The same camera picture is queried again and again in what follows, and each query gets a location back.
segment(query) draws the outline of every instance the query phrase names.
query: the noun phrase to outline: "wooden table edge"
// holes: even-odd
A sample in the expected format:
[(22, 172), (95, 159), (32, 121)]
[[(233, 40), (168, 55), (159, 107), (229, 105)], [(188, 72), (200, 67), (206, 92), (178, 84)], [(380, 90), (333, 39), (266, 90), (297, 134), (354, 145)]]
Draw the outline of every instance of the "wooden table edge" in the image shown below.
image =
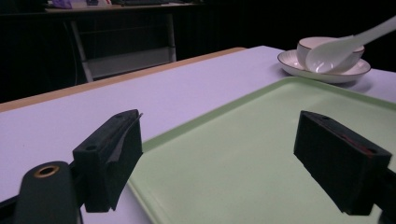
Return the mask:
[(109, 77), (109, 78), (97, 80), (94, 82), (84, 83), (81, 85), (77, 85), (77, 86), (73, 86), (73, 87), (69, 87), (69, 88), (65, 88), (65, 89), (61, 89), (61, 90), (57, 90), (57, 91), (50, 91), (50, 92), (38, 94), (35, 96), (30, 96), (30, 97), (21, 98), (21, 99), (14, 100), (14, 101), (5, 102), (5, 103), (0, 104), (0, 112), (17, 109), (17, 108), (21, 108), (21, 107), (28, 106), (28, 105), (35, 105), (35, 104), (43, 103), (43, 102), (46, 102), (49, 100), (54, 100), (54, 99), (68, 96), (68, 95), (80, 93), (83, 91), (89, 91), (89, 90), (93, 90), (96, 88), (101, 88), (101, 87), (104, 87), (107, 85), (119, 83), (119, 82), (122, 82), (125, 80), (137, 78), (137, 77), (148, 76), (150, 74), (154, 74), (154, 73), (158, 73), (158, 72), (165, 71), (168, 69), (180, 67), (180, 66), (187, 65), (190, 63), (197, 63), (197, 62), (204, 61), (207, 59), (212, 59), (212, 58), (216, 58), (216, 57), (219, 57), (222, 55), (234, 53), (234, 52), (237, 52), (237, 51), (240, 51), (243, 49), (245, 49), (245, 48), (237, 47), (237, 48), (232, 48), (232, 49), (225, 49), (225, 50), (205, 54), (202, 56), (197, 56), (194, 58), (190, 58), (190, 59), (186, 59), (186, 60), (182, 60), (182, 61), (178, 61), (178, 62), (174, 62), (174, 63), (167, 63), (167, 64), (139, 70), (136, 72), (127, 73), (127, 74), (120, 75), (120, 76)]

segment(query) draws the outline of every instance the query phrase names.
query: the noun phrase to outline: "dark background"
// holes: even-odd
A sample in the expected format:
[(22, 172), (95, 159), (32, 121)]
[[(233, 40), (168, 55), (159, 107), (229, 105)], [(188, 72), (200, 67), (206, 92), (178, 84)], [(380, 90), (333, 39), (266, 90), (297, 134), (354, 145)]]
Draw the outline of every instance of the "dark background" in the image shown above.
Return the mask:
[[(0, 103), (85, 83), (76, 43), (67, 22), (56, 18), (20, 20), (9, 15), (40, 13), (40, 0), (0, 0)], [(295, 49), (308, 36), (356, 35), (396, 15), (392, 1), (284, 2), (207, 0), (206, 7), (174, 14), (177, 59), (234, 47), (261, 45)], [(157, 22), (161, 13), (80, 17), (79, 27), (130, 26), (136, 21)], [(164, 44), (163, 27), (137, 34), (126, 31), (98, 37), (102, 48), (87, 56), (106, 56), (120, 50), (149, 49)], [(396, 32), (367, 44), (362, 58), (373, 68), (396, 72)]]

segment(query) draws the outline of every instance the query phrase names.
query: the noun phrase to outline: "white table surface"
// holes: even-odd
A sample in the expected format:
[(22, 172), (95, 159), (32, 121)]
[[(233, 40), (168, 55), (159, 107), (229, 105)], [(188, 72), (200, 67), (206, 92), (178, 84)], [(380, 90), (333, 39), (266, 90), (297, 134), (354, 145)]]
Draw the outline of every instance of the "white table surface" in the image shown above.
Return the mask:
[[(48, 161), (73, 160), (72, 150), (114, 114), (143, 113), (143, 141), (281, 78), (281, 49), (260, 46), (0, 113), (0, 202), (19, 193), (23, 175)], [(372, 69), (338, 86), (396, 103), (396, 73)], [(150, 223), (125, 187), (116, 211), (84, 223)]]

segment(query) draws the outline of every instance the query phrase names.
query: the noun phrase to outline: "white spoon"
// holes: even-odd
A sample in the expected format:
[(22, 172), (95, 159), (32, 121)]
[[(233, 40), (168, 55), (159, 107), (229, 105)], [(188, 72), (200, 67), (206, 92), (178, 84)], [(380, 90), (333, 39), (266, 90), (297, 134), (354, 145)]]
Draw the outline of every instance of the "white spoon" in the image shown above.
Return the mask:
[(338, 66), (353, 50), (396, 30), (396, 16), (358, 35), (351, 35), (309, 50), (305, 64), (314, 73), (327, 73)]

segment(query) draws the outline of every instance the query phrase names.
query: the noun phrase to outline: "green tray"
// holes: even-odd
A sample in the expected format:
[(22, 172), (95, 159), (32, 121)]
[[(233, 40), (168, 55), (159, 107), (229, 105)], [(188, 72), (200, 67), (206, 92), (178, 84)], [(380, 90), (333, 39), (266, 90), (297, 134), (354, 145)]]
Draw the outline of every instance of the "green tray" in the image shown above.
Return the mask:
[(145, 142), (128, 184), (153, 223), (376, 223), (376, 206), (341, 213), (293, 155), (301, 110), (396, 153), (396, 104), (288, 77)]

